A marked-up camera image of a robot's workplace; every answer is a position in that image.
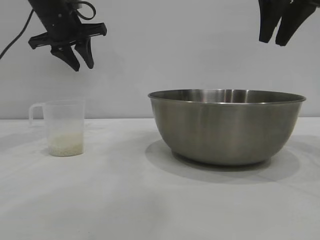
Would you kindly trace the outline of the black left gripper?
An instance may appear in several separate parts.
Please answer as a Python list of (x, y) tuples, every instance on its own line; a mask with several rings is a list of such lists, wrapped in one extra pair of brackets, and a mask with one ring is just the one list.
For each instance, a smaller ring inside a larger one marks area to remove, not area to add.
[(30, 47), (36, 49), (52, 46), (51, 54), (78, 72), (80, 63), (70, 47), (78, 41), (74, 49), (87, 67), (93, 69), (94, 59), (89, 37), (107, 34), (107, 27), (103, 22), (81, 22), (90, 21), (96, 16), (94, 5), (86, 0), (30, 0), (29, 4), (46, 30), (29, 39)]

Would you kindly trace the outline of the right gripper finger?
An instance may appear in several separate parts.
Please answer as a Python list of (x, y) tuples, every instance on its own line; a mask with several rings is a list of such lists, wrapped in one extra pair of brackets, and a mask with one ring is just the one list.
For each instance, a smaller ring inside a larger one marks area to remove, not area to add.
[(281, 16), (275, 43), (286, 46), (298, 28), (317, 9), (316, 0), (292, 0)]
[(260, 12), (259, 41), (268, 43), (285, 9), (284, 0), (258, 0)]

